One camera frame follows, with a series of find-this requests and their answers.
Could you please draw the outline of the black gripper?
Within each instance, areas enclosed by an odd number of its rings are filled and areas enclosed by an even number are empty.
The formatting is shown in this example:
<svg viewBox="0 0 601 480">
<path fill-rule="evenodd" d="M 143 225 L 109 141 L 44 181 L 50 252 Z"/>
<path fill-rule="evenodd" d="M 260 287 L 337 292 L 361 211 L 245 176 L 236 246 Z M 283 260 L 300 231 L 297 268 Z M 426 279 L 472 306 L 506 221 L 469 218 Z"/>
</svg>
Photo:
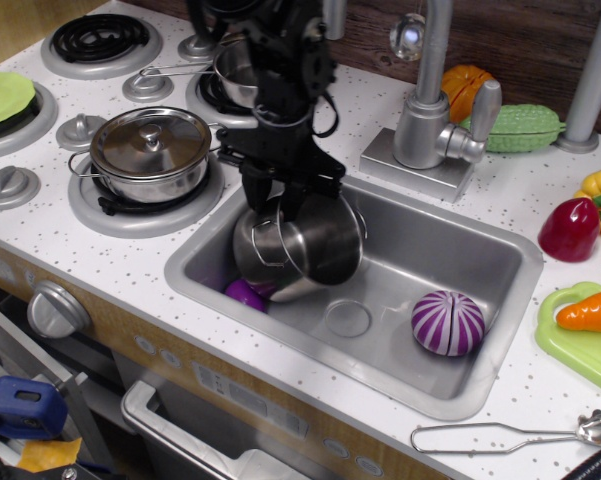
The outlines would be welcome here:
<svg viewBox="0 0 601 480">
<path fill-rule="evenodd" d="M 267 124 L 219 130 L 221 157 L 238 164 L 246 200 L 262 210 L 273 180 L 285 184 L 279 207 L 284 222 L 294 221 L 311 193 L 336 198 L 345 167 L 313 139 L 311 122 Z"/>
</svg>

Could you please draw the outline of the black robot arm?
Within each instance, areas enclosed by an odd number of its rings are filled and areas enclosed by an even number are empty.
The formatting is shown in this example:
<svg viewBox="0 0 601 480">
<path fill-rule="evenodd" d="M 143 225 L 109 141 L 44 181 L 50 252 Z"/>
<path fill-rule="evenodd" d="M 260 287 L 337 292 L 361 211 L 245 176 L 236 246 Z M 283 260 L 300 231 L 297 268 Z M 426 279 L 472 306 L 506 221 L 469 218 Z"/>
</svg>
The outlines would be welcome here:
<svg viewBox="0 0 601 480">
<path fill-rule="evenodd" d="M 330 56 L 319 1 L 190 1 L 195 32 L 218 40 L 234 26 L 246 37 L 258 93 L 253 129 L 225 128 L 217 138 L 224 156 L 239 163 L 247 203 L 263 210 L 274 182 L 284 191 L 280 209 L 294 220 L 306 198 L 335 199 L 346 172 L 316 143 L 319 99 L 329 100 L 335 61 Z"/>
</svg>

